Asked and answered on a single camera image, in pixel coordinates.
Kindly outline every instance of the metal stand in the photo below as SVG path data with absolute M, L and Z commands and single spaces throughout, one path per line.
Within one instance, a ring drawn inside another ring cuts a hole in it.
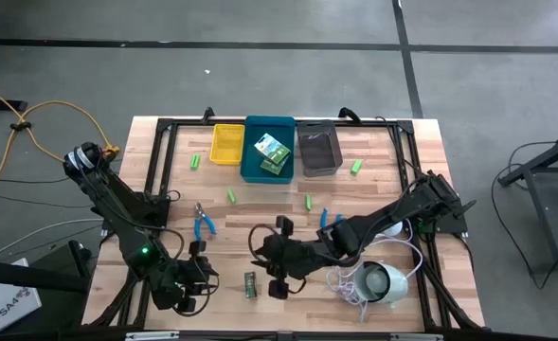
M 553 260 L 534 267 L 534 271 L 545 273 L 558 259 L 558 168 L 550 167 L 558 162 L 558 141 L 549 150 L 535 156 L 531 161 L 501 177 L 497 181 L 507 187 L 518 180 L 525 180 L 529 195 L 544 227 Z
M 87 267 L 90 257 L 89 250 L 70 241 L 27 268 L 0 263 L 0 282 L 37 287 L 43 304 L 2 330 L 0 338 L 19 332 L 78 327 L 91 280 Z

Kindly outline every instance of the gray floor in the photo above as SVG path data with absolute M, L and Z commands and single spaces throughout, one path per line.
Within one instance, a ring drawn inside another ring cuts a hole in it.
M 558 45 L 556 0 L 403 0 L 412 44 Z M 0 0 L 0 36 L 307 43 L 398 43 L 388 0 L 118 1 Z M 558 273 L 538 291 L 491 208 L 490 184 L 518 145 L 558 138 L 558 55 L 412 56 L 424 117 L 437 118 L 455 187 L 477 199 L 470 241 L 487 326 L 558 336 Z M 200 115 L 333 116 L 349 106 L 361 116 L 411 117 L 399 52 L 144 50 L 0 46 L 0 94 L 36 103 L 73 101 L 94 114 L 124 146 L 131 117 Z M 92 124 L 65 108 L 33 115 L 40 142 L 58 154 L 85 140 Z M 0 154 L 11 114 L 0 113 Z M 525 150 L 525 160 L 541 148 Z M 59 163 L 20 135 L 4 178 L 63 177 Z M 531 202 L 497 191 L 513 234 L 533 263 L 547 246 Z M 74 184 L 0 184 L 0 195 L 85 205 Z M 46 224 L 93 217 L 87 209 L 0 199 L 0 247 Z M 94 224 L 70 225 L 16 246 L 28 249 Z M 95 248 L 97 231 L 79 240 Z M 27 253 L 36 259 L 48 245 Z

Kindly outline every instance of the wire cutters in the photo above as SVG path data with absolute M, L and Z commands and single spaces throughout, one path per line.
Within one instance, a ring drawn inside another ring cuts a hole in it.
M 327 226 L 327 214 L 329 212 L 327 211 L 327 208 L 323 208 L 323 213 L 320 215 L 320 228 L 325 228 Z M 342 220 L 342 215 L 341 214 L 337 214 L 335 216 L 335 221 L 339 222 Z
M 205 223 L 209 226 L 209 230 L 211 230 L 211 234 L 214 235 L 215 225 L 211 221 L 211 218 L 209 218 L 203 211 L 201 203 L 196 203 L 194 206 L 194 236 L 197 241 L 201 240 L 201 219 L 205 220 Z

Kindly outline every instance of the orange extension cord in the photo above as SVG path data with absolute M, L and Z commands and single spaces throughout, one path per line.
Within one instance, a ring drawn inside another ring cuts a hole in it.
M 46 101 L 40 104 L 37 104 L 31 108 L 29 108 L 28 110 L 26 110 L 22 115 L 20 115 L 20 113 L 18 113 L 12 106 L 9 105 L 9 103 L 7 103 L 6 100 L 4 100 L 2 97 L 0 97 L 0 100 L 5 103 L 5 105 L 7 105 L 10 110 L 16 115 L 18 116 L 18 120 L 17 120 L 17 124 L 20 124 L 22 122 L 26 121 L 26 117 L 33 112 L 34 110 L 41 108 L 42 106 L 45 106 L 47 104 L 61 104 L 61 105 L 66 105 L 69 106 L 79 112 L 81 112 L 82 114 L 84 114 L 85 116 L 89 117 L 89 119 L 91 119 L 91 121 L 96 125 L 96 127 L 98 128 L 99 133 L 101 134 L 101 137 L 104 139 L 104 142 L 106 143 L 106 147 L 104 148 L 105 151 L 107 152 L 111 152 L 111 153 L 116 153 L 118 154 L 119 149 L 117 146 L 114 146 L 110 143 L 110 141 L 108 141 L 108 137 L 106 137 L 106 134 L 104 133 L 104 131 L 101 129 L 101 127 L 99 126 L 98 122 L 96 121 L 96 119 L 91 116 L 91 114 L 87 113 L 84 109 L 70 103 L 67 101 L 63 101 L 63 100 L 50 100 L 50 101 Z M 30 139 L 32 140 L 32 143 L 34 143 L 34 145 L 36 146 L 36 148 L 38 148 L 41 152 L 49 155 L 50 157 L 53 157 L 54 159 L 63 162 L 63 159 L 61 157 L 59 157 L 58 155 L 48 151 L 47 149 L 45 149 L 43 146 L 41 146 L 37 141 L 36 138 L 34 137 L 34 133 L 29 129 L 26 128 L 26 131 L 28 132 L 28 135 L 30 136 Z M 12 130 L 11 134 L 9 134 L 9 138 L 7 139 L 7 144 L 5 146 L 5 151 L 3 152 L 3 158 L 1 159 L 1 164 L 0 164 L 0 173 L 1 171 L 3 171 L 3 168 L 5 167 L 5 163 L 7 162 L 8 156 L 9 156 L 9 151 L 11 149 L 11 144 L 13 143 L 13 139 L 15 138 L 15 131 Z

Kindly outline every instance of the yellow bin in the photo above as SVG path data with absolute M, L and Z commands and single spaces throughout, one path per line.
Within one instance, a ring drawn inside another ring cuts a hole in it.
M 218 165 L 237 166 L 243 158 L 244 126 L 242 124 L 216 124 L 209 160 Z

